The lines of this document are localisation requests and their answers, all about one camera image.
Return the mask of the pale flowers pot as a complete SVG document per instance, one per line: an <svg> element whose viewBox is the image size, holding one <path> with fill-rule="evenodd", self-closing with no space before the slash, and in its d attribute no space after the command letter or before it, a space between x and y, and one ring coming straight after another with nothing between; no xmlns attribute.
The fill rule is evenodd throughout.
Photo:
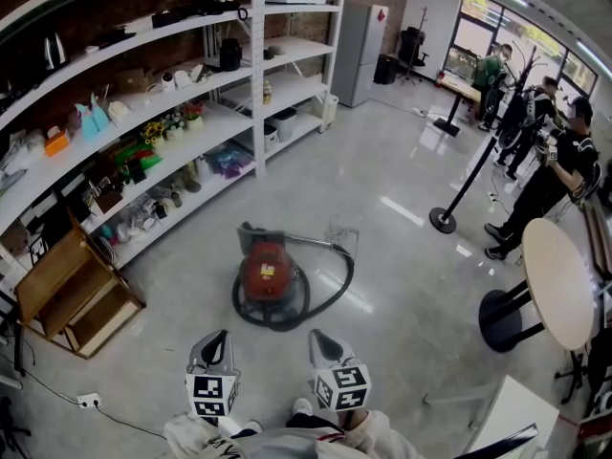
<svg viewBox="0 0 612 459"><path fill-rule="evenodd" d="M165 137L169 141L177 141L184 136L185 121L180 112L166 114L162 120Z"/></svg>

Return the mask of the sunflower pot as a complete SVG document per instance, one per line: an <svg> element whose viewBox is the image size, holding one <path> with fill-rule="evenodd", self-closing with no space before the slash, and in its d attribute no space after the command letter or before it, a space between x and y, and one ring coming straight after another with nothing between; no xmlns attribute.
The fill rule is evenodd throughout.
<svg viewBox="0 0 612 459"><path fill-rule="evenodd" d="M159 150L165 148L165 127L160 121L150 121L142 129L140 133L141 140L144 144Z"/></svg>

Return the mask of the person's right forearm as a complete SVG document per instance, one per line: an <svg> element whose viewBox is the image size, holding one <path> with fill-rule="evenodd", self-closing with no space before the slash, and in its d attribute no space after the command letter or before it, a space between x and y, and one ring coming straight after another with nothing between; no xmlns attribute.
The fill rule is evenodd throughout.
<svg viewBox="0 0 612 459"><path fill-rule="evenodd" d="M342 459L425 459L381 411L360 408L338 418L344 438L334 446Z"/></svg>

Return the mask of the metal vacuum wand with nozzle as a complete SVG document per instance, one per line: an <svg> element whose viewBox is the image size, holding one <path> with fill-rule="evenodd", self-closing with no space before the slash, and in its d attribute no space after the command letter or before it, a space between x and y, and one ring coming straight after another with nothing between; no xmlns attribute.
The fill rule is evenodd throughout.
<svg viewBox="0 0 612 459"><path fill-rule="evenodd" d="M294 235L294 234L290 234L290 233L285 233L284 234L284 238L287 241L291 241L291 242L295 242L295 243L301 243L301 244L309 244L309 245L313 245L313 246L318 246L318 247L322 247L322 248L325 248L325 249L329 249L329 250L332 250L332 251L336 251L340 255L347 255L347 256L350 255L350 253L344 247L342 247L339 244L332 243L332 242L329 242L329 241L317 240L317 239L308 238L308 237L302 237L302 236L298 236L298 235Z"/></svg>

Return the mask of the blue spray bottle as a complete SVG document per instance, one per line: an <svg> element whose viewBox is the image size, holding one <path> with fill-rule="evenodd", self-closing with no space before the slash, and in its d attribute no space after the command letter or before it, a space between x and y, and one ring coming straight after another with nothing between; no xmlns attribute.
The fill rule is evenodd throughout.
<svg viewBox="0 0 612 459"><path fill-rule="evenodd" d="M105 130L109 126L110 120L104 109L99 105L95 94L91 95L91 112L98 131Z"/></svg>
<svg viewBox="0 0 612 459"><path fill-rule="evenodd" d="M75 108L80 119L81 134L85 140L90 141L99 132L93 112L88 106L80 103L77 103Z"/></svg>

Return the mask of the narrow white metal shelf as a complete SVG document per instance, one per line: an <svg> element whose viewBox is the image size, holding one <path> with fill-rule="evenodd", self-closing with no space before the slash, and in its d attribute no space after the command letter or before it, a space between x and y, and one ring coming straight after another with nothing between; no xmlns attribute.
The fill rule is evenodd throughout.
<svg viewBox="0 0 612 459"><path fill-rule="evenodd" d="M320 97L326 102L330 92L339 43L340 20L345 0L335 5L274 4L266 0L250 0L248 19L241 24L249 38L245 47L249 80L229 88L221 99L236 112L251 111L251 142L255 176L266 173L267 160L286 145L313 131L325 129L321 119L312 114L300 113L297 130L292 137L266 152L264 149L265 120L279 111L301 105ZM290 18L304 13L322 13L330 17L329 33L324 43L318 43L291 34L274 38L265 37L266 19L276 15ZM262 103L263 82L272 85L272 101Z"/></svg>

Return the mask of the person's left forearm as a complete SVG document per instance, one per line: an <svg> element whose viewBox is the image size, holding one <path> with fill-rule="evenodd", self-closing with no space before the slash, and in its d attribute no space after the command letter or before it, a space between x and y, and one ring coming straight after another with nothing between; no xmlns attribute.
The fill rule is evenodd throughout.
<svg viewBox="0 0 612 459"><path fill-rule="evenodd" d="M192 414L181 414L164 424L164 437L176 459L203 459L219 428Z"/></svg>

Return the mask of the red flowers pot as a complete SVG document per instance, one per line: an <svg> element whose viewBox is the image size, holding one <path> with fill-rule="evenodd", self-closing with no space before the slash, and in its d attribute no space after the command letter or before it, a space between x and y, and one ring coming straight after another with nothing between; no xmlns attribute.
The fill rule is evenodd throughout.
<svg viewBox="0 0 612 459"><path fill-rule="evenodd" d="M202 101L188 101L182 104L182 114L189 130L197 130L204 127L202 114L204 103Z"/></svg>

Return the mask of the cardboard box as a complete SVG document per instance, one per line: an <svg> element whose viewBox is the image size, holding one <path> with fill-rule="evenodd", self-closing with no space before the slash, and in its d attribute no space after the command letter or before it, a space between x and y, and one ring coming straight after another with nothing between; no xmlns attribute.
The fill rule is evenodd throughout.
<svg viewBox="0 0 612 459"><path fill-rule="evenodd" d="M153 84L153 73L148 67L121 70L115 73L118 91L122 94L145 93Z"/></svg>

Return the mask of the black jar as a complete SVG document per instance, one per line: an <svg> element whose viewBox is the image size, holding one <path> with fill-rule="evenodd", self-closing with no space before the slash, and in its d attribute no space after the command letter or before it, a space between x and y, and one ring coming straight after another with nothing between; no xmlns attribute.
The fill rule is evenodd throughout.
<svg viewBox="0 0 612 459"><path fill-rule="evenodd" d="M233 72L241 67L242 47L236 38L225 38L219 50L219 67L222 72Z"/></svg>

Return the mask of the person's white hooded top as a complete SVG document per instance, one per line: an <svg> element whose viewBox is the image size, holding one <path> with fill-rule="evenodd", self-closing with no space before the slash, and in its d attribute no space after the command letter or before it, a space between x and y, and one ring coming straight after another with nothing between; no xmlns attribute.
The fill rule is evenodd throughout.
<svg viewBox="0 0 612 459"><path fill-rule="evenodd" d="M267 429L248 437L217 437L200 459L362 459L335 426Z"/></svg>

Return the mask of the steel kettle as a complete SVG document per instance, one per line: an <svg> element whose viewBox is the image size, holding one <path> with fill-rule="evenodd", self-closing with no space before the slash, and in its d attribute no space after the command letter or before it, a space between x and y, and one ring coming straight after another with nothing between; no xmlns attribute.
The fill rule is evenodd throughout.
<svg viewBox="0 0 612 459"><path fill-rule="evenodd" d="M54 72L69 62L57 33L49 33L44 39L44 60L46 70L49 72Z"/></svg>

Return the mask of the black coat rack stand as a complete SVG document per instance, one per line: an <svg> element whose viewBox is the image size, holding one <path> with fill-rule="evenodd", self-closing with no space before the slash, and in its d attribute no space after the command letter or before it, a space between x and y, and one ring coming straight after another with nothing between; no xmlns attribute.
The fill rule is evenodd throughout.
<svg viewBox="0 0 612 459"><path fill-rule="evenodd" d="M518 139L522 122L527 118L527 105L525 100L525 84L530 72L536 65L536 47L533 47L529 59L514 86L514 94L507 106L506 112L497 127L490 133L490 139L478 159L476 165L471 169L470 175L463 183L458 193L447 208L433 208L429 213L431 225L444 234L453 233L456 230L456 220L452 213L459 205L472 183L478 176L484 163L491 155L493 149L508 149Z"/></svg>

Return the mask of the purple plastic bag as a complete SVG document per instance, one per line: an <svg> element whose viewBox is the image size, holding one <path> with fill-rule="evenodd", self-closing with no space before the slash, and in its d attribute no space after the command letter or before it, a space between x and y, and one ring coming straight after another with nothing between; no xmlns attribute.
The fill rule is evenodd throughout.
<svg viewBox="0 0 612 459"><path fill-rule="evenodd" d="M252 162L251 157L244 151L227 145L209 151L205 158L212 172L225 179L240 176L242 169Z"/></svg>

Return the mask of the silver refrigerator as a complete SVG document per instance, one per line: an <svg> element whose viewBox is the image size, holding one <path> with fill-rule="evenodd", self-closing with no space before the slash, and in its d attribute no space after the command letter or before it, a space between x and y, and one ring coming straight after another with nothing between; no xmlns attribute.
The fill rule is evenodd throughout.
<svg viewBox="0 0 612 459"><path fill-rule="evenodd" d="M344 4L331 83L339 104L354 108L368 100L388 15L385 6Z"/></svg>

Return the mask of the orange tissue box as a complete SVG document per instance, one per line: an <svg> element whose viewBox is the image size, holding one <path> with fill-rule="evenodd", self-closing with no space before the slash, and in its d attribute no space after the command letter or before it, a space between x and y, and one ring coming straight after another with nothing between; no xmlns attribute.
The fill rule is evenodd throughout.
<svg viewBox="0 0 612 459"><path fill-rule="evenodd" d="M57 134L47 139L45 142L45 155L53 157L70 145L70 135L65 130L60 130Z"/></svg>

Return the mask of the black office chair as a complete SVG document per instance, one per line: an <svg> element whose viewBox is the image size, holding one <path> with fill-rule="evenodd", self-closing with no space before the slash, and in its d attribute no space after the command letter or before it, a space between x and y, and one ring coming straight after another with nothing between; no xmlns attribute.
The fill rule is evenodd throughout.
<svg viewBox="0 0 612 459"><path fill-rule="evenodd" d="M406 65L404 79L411 80L412 72L415 68L424 67L425 60L429 54L421 52L421 46L424 44L426 34L420 29L408 27L401 31L401 45L398 51L398 60Z"/></svg>

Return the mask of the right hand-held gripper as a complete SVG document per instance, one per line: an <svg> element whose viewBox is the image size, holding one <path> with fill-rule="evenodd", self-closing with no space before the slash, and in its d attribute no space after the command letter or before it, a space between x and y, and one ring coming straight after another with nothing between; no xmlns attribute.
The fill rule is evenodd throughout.
<svg viewBox="0 0 612 459"><path fill-rule="evenodd" d="M367 366L352 347L342 339L312 330L309 351L314 367L313 392L319 405L335 412L365 407L372 382Z"/></svg>

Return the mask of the white desk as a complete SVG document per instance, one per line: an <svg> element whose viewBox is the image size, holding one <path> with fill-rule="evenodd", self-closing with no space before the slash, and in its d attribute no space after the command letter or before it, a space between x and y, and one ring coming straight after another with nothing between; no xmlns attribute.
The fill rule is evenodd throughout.
<svg viewBox="0 0 612 459"><path fill-rule="evenodd" d="M525 445L519 459L536 459L538 453L548 453L547 446L558 415L556 407L507 375L497 386L484 415L476 420L475 434L466 452L489 446L535 425L538 434Z"/></svg>

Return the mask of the small white backpack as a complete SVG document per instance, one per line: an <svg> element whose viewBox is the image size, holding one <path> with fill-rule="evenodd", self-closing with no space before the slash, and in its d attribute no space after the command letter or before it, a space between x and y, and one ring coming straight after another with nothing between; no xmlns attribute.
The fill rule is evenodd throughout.
<svg viewBox="0 0 612 459"><path fill-rule="evenodd" d="M107 114L109 119L115 125L118 125L119 123L130 117L132 111L126 104L124 104L120 100L114 100L108 104Z"/></svg>

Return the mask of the round beige table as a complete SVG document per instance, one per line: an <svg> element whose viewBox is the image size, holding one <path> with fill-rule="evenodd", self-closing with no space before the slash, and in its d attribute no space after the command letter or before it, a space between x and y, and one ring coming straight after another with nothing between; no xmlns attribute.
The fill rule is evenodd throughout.
<svg viewBox="0 0 612 459"><path fill-rule="evenodd" d="M565 231L544 218L527 225L521 249L524 280L481 300L483 340L493 351L506 353L546 330L564 349L580 349L593 330L595 307L579 250Z"/></svg>

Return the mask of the person's legs black trousers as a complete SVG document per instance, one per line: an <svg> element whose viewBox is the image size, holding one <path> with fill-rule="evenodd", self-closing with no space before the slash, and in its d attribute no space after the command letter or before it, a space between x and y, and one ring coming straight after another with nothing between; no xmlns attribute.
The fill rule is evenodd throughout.
<svg viewBox="0 0 612 459"><path fill-rule="evenodd" d="M316 415L295 415L286 422L284 428L314 429L319 431L327 431L330 433L342 433L342 430L337 425ZM242 429L238 433L232 435L231 438L239 439L250 437L255 434L258 433L252 433Z"/></svg>

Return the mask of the black framed window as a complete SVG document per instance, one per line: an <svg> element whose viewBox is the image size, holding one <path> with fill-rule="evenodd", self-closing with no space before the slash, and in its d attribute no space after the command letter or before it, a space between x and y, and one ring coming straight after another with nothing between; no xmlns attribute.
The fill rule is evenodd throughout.
<svg viewBox="0 0 612 459"><path fill-rule="evenodd" d="M444 69L470 80L477 62L503 45L513 54L508 61L515 77L530 55L535 65L527 78L537 85L548 76L558 80L557 99L589 97L599 81L596 71L570 49L532 21L492 0L462 0L455 21Z"/></svg>

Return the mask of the wooden step cabinet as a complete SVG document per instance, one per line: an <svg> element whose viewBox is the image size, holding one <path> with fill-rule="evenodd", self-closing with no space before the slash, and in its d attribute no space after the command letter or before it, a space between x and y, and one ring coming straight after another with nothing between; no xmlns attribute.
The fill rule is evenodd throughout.
<svg viewBox="0 0 612 459"><path fill-rule="evenodd" d="M145 303L77 223L16 285L19 323L49 343L91 359Z"/></svg>

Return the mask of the white plastic bag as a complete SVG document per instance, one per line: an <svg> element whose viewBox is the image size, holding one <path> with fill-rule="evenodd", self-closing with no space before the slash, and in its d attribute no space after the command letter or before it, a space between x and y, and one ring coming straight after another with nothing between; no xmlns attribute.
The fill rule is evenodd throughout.
<svg viewBox="0 0 612 459"><path fill-rule="evenodd" d="M9 150L0 160L0 184L17 180L45 156L45 137L41 130L20 130L11 134Z"/></svg>

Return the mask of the large white bin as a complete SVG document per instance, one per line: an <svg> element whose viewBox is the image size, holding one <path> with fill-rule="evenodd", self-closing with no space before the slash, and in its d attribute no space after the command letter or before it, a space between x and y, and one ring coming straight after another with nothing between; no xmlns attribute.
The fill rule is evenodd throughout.
<svg viewBox="0 0 612 459"><path fill-rule="evenodd" d="M267 118L267 123L274 126L280 142L287 142L293 135L297 111L289 107Z"/></svg>

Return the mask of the wide white metal shelf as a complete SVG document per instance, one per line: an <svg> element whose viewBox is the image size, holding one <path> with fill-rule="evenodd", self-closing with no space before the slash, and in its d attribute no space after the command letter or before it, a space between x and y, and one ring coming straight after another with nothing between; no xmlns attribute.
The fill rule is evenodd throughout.
<svg viewBox="0 0 612 459"><path fill-rule="evenodd" d="M145 33L138 33L117 44L85 55L53 74L37 89L20 99L0 118L0 126L5 126L21 112L63 83L83 74L85 71L104 61L177 33L184 33L214 24L227 23L235 21L237 18L237 12L190 17L187 20L169 26L152 29ZM66 149L52 157L42 158L38 164L28 169L26 174L15 185L0 196L0 234L4 233L36 198L78 164L88 160L95 153L134 130L137 126L144 124L147 120L160 115L180 103L198 98L207 92L219 89L243 78L259 77L261 72L258 67L261 62L260 59L256 59L251 67L242 67L234 72L216 74L200 85L191 85L184 89L159 93L153 96L141 94L137 98L126 98L124 104L131 112L124 120L117 124L109 125L91 140L85 139L82 135L76 135ZM252 126L253 121L251 119L236 111L215 102L207 104L204 110L202 127L186 132L186 135L181 140L163 147L162 160L159 164L153 166L151 174L142 182L127 188L122 200L107 212L98 211L94 220L84 225L85 232L88 234L93 233L115 214L119 213L121 209L126 208L130 202L137 199L153 185L170 176L175 170ZM230 184L229 180L215 177L212 181L204 184L200 191L187 195L181 207L172 210L166 218L156 222L150 231L138 236L133 241L119 246L117 251L118 265L123 267L129 263L142 251L146 250L182 222L195 209L211 200L230 186Z"/></svg>

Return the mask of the black swivel chair base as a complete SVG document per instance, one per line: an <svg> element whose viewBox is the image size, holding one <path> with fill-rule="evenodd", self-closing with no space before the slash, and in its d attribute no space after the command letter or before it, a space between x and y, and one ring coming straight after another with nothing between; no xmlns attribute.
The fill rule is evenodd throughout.
<svg viewBox="0 0 612 459"><path fill-rule="evenodd" d="M585 384L588 386L587 391L587 405L591 404L592 401L592 385L591 385L591 376L590 376L590 364L589 364L589 352L587 350L583 350L582 352L571 351L571 369L567 372L560 373L557 372L554 376L554 380L558 381L565 378L570 378L570 387L565 396L560 400L562 405L569 404L576 392L582 388Z"/></svg>

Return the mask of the black waste bin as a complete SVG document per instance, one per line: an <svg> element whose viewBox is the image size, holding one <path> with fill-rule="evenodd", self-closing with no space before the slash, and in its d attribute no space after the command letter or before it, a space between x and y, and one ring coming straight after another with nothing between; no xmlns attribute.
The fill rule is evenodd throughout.
<svg viewBox="0 0 612 459"><path fill-rule="evenodd" d="M397 59L390 55L379 55L374 82L380 85L388 85L395 81L397 75Z"/></svg>

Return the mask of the black bag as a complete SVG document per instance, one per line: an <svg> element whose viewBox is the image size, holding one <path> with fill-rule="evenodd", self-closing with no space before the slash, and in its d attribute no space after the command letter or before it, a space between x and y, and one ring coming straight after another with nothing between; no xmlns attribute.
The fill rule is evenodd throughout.
<svg viewBox="0 0 612 459"><path fill-rule="evenodd" d="M154 13L151 16L152 27L158 29L193 16L214 16L227 12L235 12L240 21L248 18L248 11L235 1L198 0L195 3L184 4L172 9Z"/></svg>

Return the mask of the green snack packet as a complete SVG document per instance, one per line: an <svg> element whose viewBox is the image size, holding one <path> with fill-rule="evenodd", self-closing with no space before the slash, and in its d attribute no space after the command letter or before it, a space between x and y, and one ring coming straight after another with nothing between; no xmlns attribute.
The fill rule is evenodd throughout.
<svg viewBox="0 0 612 459"><path fill-rule="evenodd" d="M127 165L139 161L143 170L147 170L162 161L151 144L136 143L124 147L116 155L114 163L119 170L127 171Z"/></svg>

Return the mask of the white air purifier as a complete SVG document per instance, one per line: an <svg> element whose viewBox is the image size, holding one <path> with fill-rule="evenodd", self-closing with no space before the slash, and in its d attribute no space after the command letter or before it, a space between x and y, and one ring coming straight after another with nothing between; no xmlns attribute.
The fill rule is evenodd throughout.
<svg viewBox="0 0 612 459"><path fill-rule="evenodd" d="M312 112L321 119L324 129L328 129L335 121L338 105L339 98L333 94L329 95L326 102L323 102L323 98L320 97L313 99Z"/></svg>

